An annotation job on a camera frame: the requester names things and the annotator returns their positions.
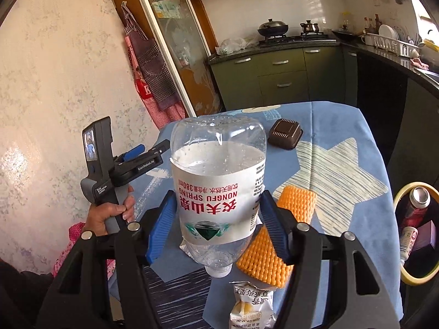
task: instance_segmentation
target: table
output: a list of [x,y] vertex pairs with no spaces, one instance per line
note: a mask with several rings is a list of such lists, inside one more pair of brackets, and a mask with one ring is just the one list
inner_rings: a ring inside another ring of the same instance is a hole
[[[382,157],[372,133],[357,108],[330,102],[295,103],[227,112],[258,119],[267,134],[280,118],[298,121],[303,136],[294,150],[267,146],[264,184],[275,198],[288,184],[317,193],[311,225],[319,232],[339,236],[356,234],[389,292],[398,319],[403,316],[399,294],[399,238],[392,194]],[[157,142],[170,138],[173,124],[160,132]],[[164,163],[132,182],[137,200],[136,216],[160,204],[173,189],[170,153]],[[145,269],[154,304],[165,328],[227,329],[235,303],[231,281],[249,280],[234,265],[222,279],[212,279],[204,267],[182,250],[181,232],[175,219],[163,254]],[[313,326],[322,323],[328,288],[328,261],[322,262],[319,296]],[[109,281],[118,298],[116,274]],[[285,290],[274,294],[280,309]]]

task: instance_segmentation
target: white dish rack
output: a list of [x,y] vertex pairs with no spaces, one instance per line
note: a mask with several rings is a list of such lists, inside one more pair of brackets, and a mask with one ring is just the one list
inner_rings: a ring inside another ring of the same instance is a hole
[[411,52],[413,50],[416,50],[418,53],[421,50],[419,47],[411,45],[410,43],[398,41],[397,39],[374,35],[373,33],[368,33],[367,35],[372,37],[376,48],[385,49],[386,51],[393,52],[400,57],[411,58]]

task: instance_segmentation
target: silver screw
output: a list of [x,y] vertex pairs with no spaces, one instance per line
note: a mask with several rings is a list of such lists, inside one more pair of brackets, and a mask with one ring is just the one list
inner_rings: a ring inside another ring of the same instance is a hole
[[298,230],[305,232],[309,230],[309,225],[307,223],[298,223],[297,228]]
[[349,241],[354,241],[355,240],[355,235],[350,232],[350,231],[346,231],[345,232],[345,239],[349,240]]
[[93,236],[93,233],[90,230],[87,230],[81,234],[81,239],[82,240],[90,240],[92,236]]
[[128,230],[137,231],[140,229],[140,224],[138,222],[132,222],[128,224]]

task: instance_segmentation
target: red can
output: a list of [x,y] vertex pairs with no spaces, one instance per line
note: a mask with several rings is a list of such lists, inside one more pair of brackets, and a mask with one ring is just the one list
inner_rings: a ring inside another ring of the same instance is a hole
[[401,228],[412,226],[417,228],[424,219],[430,205],[430,193],[424,187],[415,187],[410,191],[406,214]]

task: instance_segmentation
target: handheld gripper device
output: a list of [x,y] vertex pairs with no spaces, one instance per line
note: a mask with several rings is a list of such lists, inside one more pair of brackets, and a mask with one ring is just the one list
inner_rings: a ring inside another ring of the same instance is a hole
[[[112,142],[109,116],[83,130],[88,176],[81,181],[81,189],[90,203],[123,204],[128,195],[128,183],[161,165],[162,154],[170,148],[169,140],[164,140],[147,152],[144,145],[139,145],[120,156],[113,156]],[[121,215],[105,221],[109,234],[126,226]]]

